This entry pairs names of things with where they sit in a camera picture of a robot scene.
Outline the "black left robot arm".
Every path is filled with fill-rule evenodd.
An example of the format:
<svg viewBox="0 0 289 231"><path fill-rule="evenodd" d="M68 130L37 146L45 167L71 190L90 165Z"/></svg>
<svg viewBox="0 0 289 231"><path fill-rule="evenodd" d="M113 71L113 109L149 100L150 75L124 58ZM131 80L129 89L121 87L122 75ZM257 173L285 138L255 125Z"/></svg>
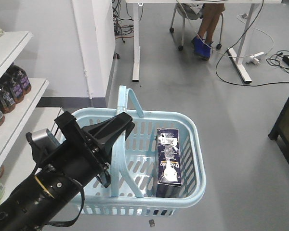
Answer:
<svg viewBox="0 0 289 231"><path fill-rule="evenodd" d="M93 179L108 187L112 147L121 134L134 128L132 117L120 113L98 124L80 127L64 112L55 119L65 141L54 149L38 145L28 133L36 165L0 205L0 231L40 231L46 225L70 227L75 221L53 217Z"/></svg>

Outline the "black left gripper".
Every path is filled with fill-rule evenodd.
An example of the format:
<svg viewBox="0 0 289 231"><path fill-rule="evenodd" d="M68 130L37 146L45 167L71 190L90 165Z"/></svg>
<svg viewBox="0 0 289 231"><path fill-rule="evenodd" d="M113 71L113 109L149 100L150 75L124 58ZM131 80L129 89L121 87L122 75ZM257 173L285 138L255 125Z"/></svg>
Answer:
<svg viewBox="0 0 289 231"><path fill-rule="evenodd" d="M120 143L124 143L135 127L132 117L122 112L106 121L80 127L76 118L64 112L55 119L65 141L39 161L41 168L77 180L82 186L93 178L108 187L109 165Z"/></svg>

